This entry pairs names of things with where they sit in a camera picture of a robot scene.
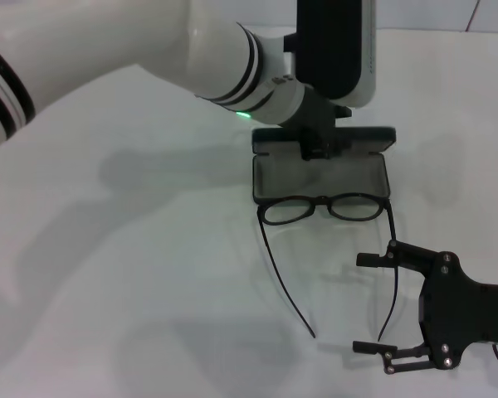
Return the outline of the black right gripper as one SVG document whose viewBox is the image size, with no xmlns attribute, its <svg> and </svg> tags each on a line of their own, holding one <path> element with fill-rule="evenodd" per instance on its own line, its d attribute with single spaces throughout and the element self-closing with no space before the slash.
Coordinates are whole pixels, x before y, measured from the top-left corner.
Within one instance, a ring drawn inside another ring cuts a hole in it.
<svg viewBox="0 0 498 398">
<path fill-rule="evenodd" d="M 457 255 L 391 240 L 385 255 L 359 253 L 364 268 L 402 267 L 424 276 L 419 296 L 419 325 L 424 343 L 399 349 L 374 342 L 353 341 L 353 352 L 380 355 L 384 372 L 452 369 L 473 343 L 498 343 L 498 284 L 483 284 L 467 276 Z M 407 358 L 425 361 L 396 363 Z"/>
</svg>

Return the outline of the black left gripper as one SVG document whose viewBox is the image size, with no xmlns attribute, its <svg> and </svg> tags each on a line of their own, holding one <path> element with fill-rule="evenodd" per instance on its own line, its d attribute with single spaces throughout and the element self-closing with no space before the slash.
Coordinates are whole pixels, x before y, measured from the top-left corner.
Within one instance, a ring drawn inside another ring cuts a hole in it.
<svg viewBox="0 0 498 398">
<path fill-rule="evenodd" d="M 291 130 L 308 142 L 300 144 L 301 157 L 305 161 L 330 159 L 331 150 L 324 143 L 335 128 L 337 119 L 352 116 L 349 107 L 332 103 L 310 87 L 305 91 L 299 107 L 280 127 Z"/>
</svg>

